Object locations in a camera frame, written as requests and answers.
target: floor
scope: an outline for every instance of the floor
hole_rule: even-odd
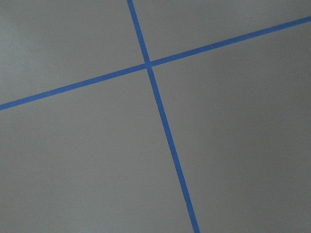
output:
[[[309,233],[311,1],[0,1],[1,233]]]

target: gray surface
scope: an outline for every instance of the gray surface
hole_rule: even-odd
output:
[[[150,59],[310,16],[310,0],[135,0]]]
[[[0,112],[1,233],[189,233],[145,71]]]
[[[0,103],[143,63],[126,1],[0,1]]]
[[[201,232],[310,232],[310,29],[154,67]]]

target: blue grid line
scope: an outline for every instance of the blue grid line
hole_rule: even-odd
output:
[[[184,173],[183,173],[183,170],[182,170],[179,158],[178,158],[177,150],[176,150],[175,143],[174,143],[173,136],[172,136],[172,132],[171,132],[171,129],[170,129],[170,126],[169,126],[169,123],[168,123],[168,120],[167,120],[167,117],[165,114],[165,110],[164,110],[164,106],[163,106],[162,99],[160,96],[160,92],[159,92],[159,89],[158,89],[157,84],[156,84],[155,74],[154,74],[152,66],[151,66],[151,62],[149,59],[146,44],[145,44],[145,41],[144,41],[144,38],[142,35],[142,31],[141,31],[141,28],[139,25],[139,20],[137,18],[137,14],[135,11],[135,7],[134,7],[132,0],[127,0],[127,4],[129,7],[129,10],[131,12],[131,16],[132,16],[133,24],[134,24],[135,31],[137,34],[137,38],[139,41],[141,53],[142,53],[142,56],[143,56],[145,64],[146,64],[150,84],[151,84],[152,91],[153,91],[154,96],[155,96],[155,101],[157,104],[157,108],[159,110],[159,114],[161,117],[161,121],[162,121],[162,125],[163,125],[164,132],[166,135],[166,139],[167,139],[167,142],[169,144],[169,148],[171,151],[171,155],[172,155],[172,159],[173,159],[174,166],[176,169],[176,173],[178,176],[178,180],[180,183],[180,187],[181,187],[182,193],[184,195],[184,199],[186,202],[186,206],[187,206],[188,214],[189,214],[190,221],[192,224],[192,228],[193,228],[194,233],[200,233],[200,229],[199,229],[198,222],[197,222],[196,216],[195,216],[195,212],[194,212],[194,209],[192,206],[192,202],[191,202],[190,194],[189,194],[189,191],[187,188]]]
[[[270,27],[270,28],[262,29],[262,30],[259,30],[259,31],[256,31],[256,32],[252,32],[252,33],[240,35],[240,36],[237,36],[237,37],[233,37],[231,39],[227,39],[227,40],[220,41],[220,42],[217,42],[217,43],[213,43],[213,44],[210,44],[210,45],[202,46],[202,47],[199,47],[199,48],[196,48],[196,49],[192,49],[192,50],[189,50],[189,51],[181,52],[181,53],[178,53],[178,54],[175,54],[175,55],[171,55],[171,56],[168,56],[168,57],[160,58],[160,59],[151,61],[149,65],[151,67],[158,66],[158,65],[161,65],[161,64],[164,64],[164,63],[167,63],[167,62],[175,61],[175,60],[178,60],[178,59],[182,59],[182,58],[185,58],[185,57],[188,57],[188,56],[192,56],[192,55],[195,55],[195,54],[198,54],[198,53],[206,52],[206,51],[209,51],[209,50],[214,50],[214,49],[217,49],[217,48],[220,48],[220,47],[223,47],[223,46],[227,46],[227,45],[230,45],[230,44],[238,43],[240,41],[251,39],[251,38],[254,38],[254,37],[257,37],[257,36],[261,36],[261,35],[265,35],[265,34],[268,34],[268,33],[273,33],[273,32],[279,31],[279,30],[283,30],[283,29],[286,29],[286,28],[298,26],[300,24],[304,24],[304,23],[307,23],[307,22],[311,22],[311,16],[305,17],[305,18],[301,18],[301,19],[297,19],[297,20],[294,20],[294,21],[290,21],[290,22],[287,22],[287,23],[283,23],[283,24],[280,24],[280,25],[276,25],[276,26],[273,26],[273,27]],[[32,96],[28,96],[28,97],[25,97],[25,98],[14,100],[14,101],[11,101],[11,102],[8,102],[8,103],[0,104],[0,111],[4,110],[4,109],[15,107],[15,106],[18,106],[18,105],[21,105],[21,104],[29,103],[29,102],[32,102],[32,101],[35,101],[35,100],[43,99],[43,98],[46,98],[46,97],[49,97],[49,96],[57,95],[57,94],[60,94],[60,93],[63,93],[63,92],[71,91],[73,89],[77,89],[77,88],[80,88],[80,87],[83,87],[83,86],[87,86],[87,85],[98,83],[98,82],[101,82],[101,81],[104,81],[104,80],[112,79],[112,78],[115,78],[115,77],[118,77],[118,76],[122,76],[122,75],[125,75],[125,74],[130,74],[130,73],[133,73],[133,72],[145,69],[145,68],[146,68],[145,64],[140,64],[140,65],[137,65],[137,66],[134,66],[134,67],[129,67],[129,68],[126,68],[126,69],[122,69],[122,70],[115,71],[115,72],[112,72],[112,73],[109,73],[109,74],[105,74],[105,75],[102,75],[102,76],[99,76],[99,77],[87,79],[87,80],[84,80],[84,81],[81,81],[81,82],[78,82],[78,83],[69,84],[69,85],[66,85],[66,86],[63,86],[63,87],[60,87],[60,88],[57,88],[57,89],[53,89],[53,90],[50,90],[50,91],[42,92],[42,93],[39,93],[39,94],[35,94],[35,95],[32,95]]]

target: blue tape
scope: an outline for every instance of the blue tape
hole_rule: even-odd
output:
[[[45,91],[45,92],[42,92],[42,93],[39,93],[39,94],[36,94],[36,95],[33,95],[33,96],[28,96],[28,97],[25,97],[25,98],[22,98],[22,99],[19,99],[19,100],[15,100],[15,101],[12,101],[12,102],[4,103],[4,104],[0,105],[0,111],[4,110],[4,109],[7,109],[7,108],[15,107],[15,106],[18,106],[18,105],[21,105],[21,104],[29,103],[29,102],[32,102],[32,101],[35,101],[35,100],[43,99],[43,98],[46,98],[46,97],[49,97],[49,96],[54,96],[54,95],[57,95],[57,94],[60,94],[60,93],[63,93],[63,92],[71,91],[73,89],[77,89],[77,88],[80,88],[80,87],[83,87],[83,86],[91,85],[91,84],[94,84],[94,83],[99,83],[99,82],[102,82],[102,81],[105,81],[105,80],[108,80],[108,79],[112,79],[112,78],[115,78],[115,77],[118,77],[118,76],[121,76],[121,75],[133,73],[133,72],[136,72],[136,71],[139,71],[139,70],[143,70],[145,68],[146,68],[145,64],[141,64],[141,65],[138,65],[138,66],[122,69],[122,70],[119,70],[119,71],[116,71],[116,72],[112,72],[112,73],[109,73],[109,74],[105,74],[105,75],[102,75],[102,76],[98,76],[98,77],[95,77],[95,78],[87,79],[87,80],[84,80],[84,81],[81,81],[81,82],[78,82],[78,83],[73,83],[73,84],[70,84],[70,85],[67,85],[67,86],[63,86],[63,87],[60,87],[60,88],[57,88],[57,89],[54,89],[54,90]]]
[[[197,220],[196,220],[196,216],[195,216],[195,213],[194,213],[194,209],[193,209],[193,206],[192,206],[192,202],[191,202],[191,199],[190,199],[189,191],[188,191],[188,188],[187,188],[187,185],[186,185],[185,177],[184,177],[181,165],[180,165],[180,161],[179,161],[178,154],[177,154],[177,151],[176,151],[175,143],[173,141],[173,136],[172,136],[172,133],[171,133],[171,129],[170,129],[169,123],[167,121],[167,117],[166,117],[166,114],[165,114],[165,110],[164,110],[164,106],[163,106],[162,99],[161,99],[161,96],[160,96],[160,92],[159,92],[159,89],[158,89],[157,84],[156,84],[155,75],[154,75],[154,72],[152,70],[152,66],[151,66],[151,63],[150,63],[148,51],[147,51],[146,44],[145,44],[145,41],[144,41],[144,38],[143,38],[143,35],[142,35],[142,32],[141,32],[141,28],[140,28],[140,25],[139,25],[139,21],[138,21],[138,18],[137,18],[137,14],[136,14],[136,11],[135,11],[135,8],[134,8],[133,1],[132,0],[127,0],[127,4],[128,4],[129,9],[130,9],[130,13],[131,13],[131,16],[132,16],[133,24],[134,24],[135,31],[136,31],[136,34],[137,34],[137,38],[138,38],[138,41],[139,41],[139,45],[140,45],[140,48],[141,48],[141,53],[142,53],[142,56],[143,56],[145,64],[146,64],[146,68],[147,68],[149,80],[150,80],[150,83],[151,83],[152,91],[153,91],[154,96],[155,96],[155,101],[156,101],[156,104],[157,104],[157,107],[158,107],[158,110],[159,110],[159,113],[160,113],[161,121],[162,121],[163,128],[164,128],[164,132],[165,132],[165,135],[166,135],[169,147],[170,147],[171,155],[172,155],[172,158],[173,158],[173,162],[174,162],[174,165],[175,165],[175,169],[176,169],[176,172],[177,172],[177,176],[178,176],[178,179],[179,179],[181,190],[182,190],[182,193],[184,195],[184,199],[185,199],[185,202],[186,202],[186,206],[187,206],[188,214],[189,214],[190,221],[191,221],[191,224],[192,224],[192,228],[193,228],[194,233],[200,233],[200,229],[199,229],[199,226],[198,226],[198,223],[197,223]]]
[[[168,56],[168,57],[160,58],[160,59],[152,61],[151,62],[151,66],[153,66],[153,67],[154,66],[158,66],[160,64],[164,64],[164,63],[167,63],[167,62],[178,60],[178,59],[181,59],[181,58],[184,58],[184,57],[189,57],[189,56],[192,56],[192,55],[195,55],[195,54],[198,54],[198,53],[202,53],[202,52],[206,52],[206,51],[209,51],[209,50],[214,50],[214,49],[217,49],[217,48],[220,48],[220,47],[223,47],[223,46],[231,45],[231,44],[234,44],[234,43],[238,43],[240,41],[244,41],[244,40],[248,40],[248,39],[251,39],[251,38],[254,38],[254,37],[257,37],[257,36],[273,33],[273,32],[276,32],[276,31],[280,31],[280,30],[283,30],[283,29],[286,29],[286,28],[294,27],[294,26],[297,26],[297,25],[300,25],[300,24],[303,24],[303,23],[307,23],[307,22],[311,22],[311,16],[305,17],[305,18],[301,18],[301,19],[298,19],[298,20],[294,20],[294,21],[291,21],[291,22],[283,23],[283,24],[280,24],[280,25],[276,25],[276,26],[273,26],[273,27],[270,27],[270,28],[262,29],[262,30],[259,30],[259,31],[256,31],[256,32],[252,32],[252,33],[240,35],[240,36],[237,36],[237,37],[233,37],[231,39],[223,40],[223,41],[220,41],[220,42],[217,42],[217,43],[213,43],[213,44],[210,44],[210,45],[205,45],[205,46],[202,46],[202,47],[199,47],[199,48],[196,48],[196,49],[192,49],[192,50],[189,50],[189,51],[181,52],[181,53],[178,53],[178,54],[175,54],[175,55],[171,55],[171,56]]]

